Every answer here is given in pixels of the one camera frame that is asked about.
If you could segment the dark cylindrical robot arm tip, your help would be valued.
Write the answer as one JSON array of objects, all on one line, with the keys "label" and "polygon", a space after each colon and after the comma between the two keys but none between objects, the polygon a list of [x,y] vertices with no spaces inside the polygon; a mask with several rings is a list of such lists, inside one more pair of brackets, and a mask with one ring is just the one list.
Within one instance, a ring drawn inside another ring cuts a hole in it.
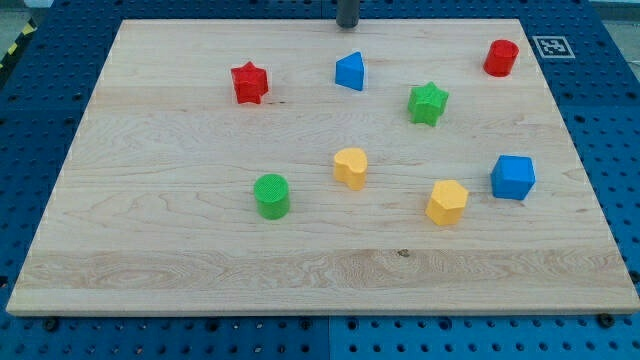
[{"label": "dark cylindrical robot arm tip", "polygon": [[336,24],[345,29],[355,28],[360,19],[359,0],[336,0]]}]

